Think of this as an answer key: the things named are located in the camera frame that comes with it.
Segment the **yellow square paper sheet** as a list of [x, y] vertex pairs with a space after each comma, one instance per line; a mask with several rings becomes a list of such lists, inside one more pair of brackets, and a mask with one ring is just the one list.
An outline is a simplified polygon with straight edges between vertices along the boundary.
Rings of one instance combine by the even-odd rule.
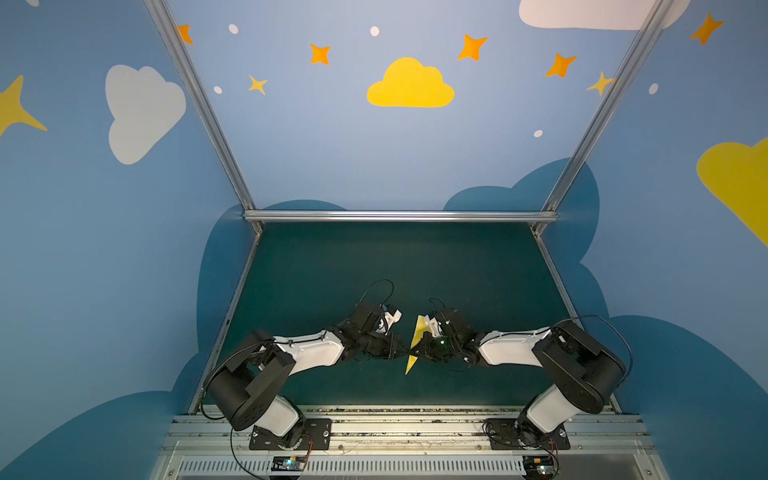
[[416, 326], [411, 340], [408, 360], [406, 364], [405, 374], [408, 375], [411, 369], [414, 367], [420, 357], [418, 352], [419, 345], [422, 343], [426, 335], [432, 336], [432, 324], [433, 319], [429, 315], [419, 315], [417, 318]]

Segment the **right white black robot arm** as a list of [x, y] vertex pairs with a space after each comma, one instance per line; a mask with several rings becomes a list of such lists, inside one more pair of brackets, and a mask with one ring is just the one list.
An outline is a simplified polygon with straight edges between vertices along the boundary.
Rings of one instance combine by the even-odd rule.
[[600, 413], [631, 370], [572, 319], [537, 330], [476, 332], [457, 320], [420, 316], [406, 369], [419, 359], [446, 364], [454, 358], [468, 366], [533, 366], [552, 380], [506, 425], [484, 423], [492, 444], [513, 450], [565, 448], [565, 422]]

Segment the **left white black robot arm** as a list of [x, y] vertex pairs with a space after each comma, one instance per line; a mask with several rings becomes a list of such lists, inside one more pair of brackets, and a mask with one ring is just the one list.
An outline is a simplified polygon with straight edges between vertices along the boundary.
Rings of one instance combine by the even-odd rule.
[[361, 354], [392, 360], [407, 351], [398, 335], [379, 326], [361, 330], [338, 325], [297, 337], [255, 330], [209, 374], [204, 392], [233, 430], [254, 427], [258, 434], [272, 436], [274, 447], [293, 450], [305, 437], [306, 417], [281, 395], [289, 377]]

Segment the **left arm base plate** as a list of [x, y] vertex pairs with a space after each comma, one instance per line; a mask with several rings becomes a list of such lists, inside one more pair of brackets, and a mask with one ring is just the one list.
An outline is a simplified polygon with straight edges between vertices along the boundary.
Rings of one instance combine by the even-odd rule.
[[300, 420], [285, 435], [278, 436], [269, 430], [255, 426], [250, 436], [252, 451], [302, 451], [328, 450], [333, 422], [330, 418]]

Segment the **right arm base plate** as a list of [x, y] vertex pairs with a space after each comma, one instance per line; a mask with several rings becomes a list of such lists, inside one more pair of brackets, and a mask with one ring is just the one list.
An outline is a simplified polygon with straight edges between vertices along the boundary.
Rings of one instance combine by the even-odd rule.
[[483, 433], [493, 450], [566, 451], [571, 444], [561, 424], [550, 433], [542, 433], [532, 425], [518, 425], [516, 418], [489, 418], [482, 424]]

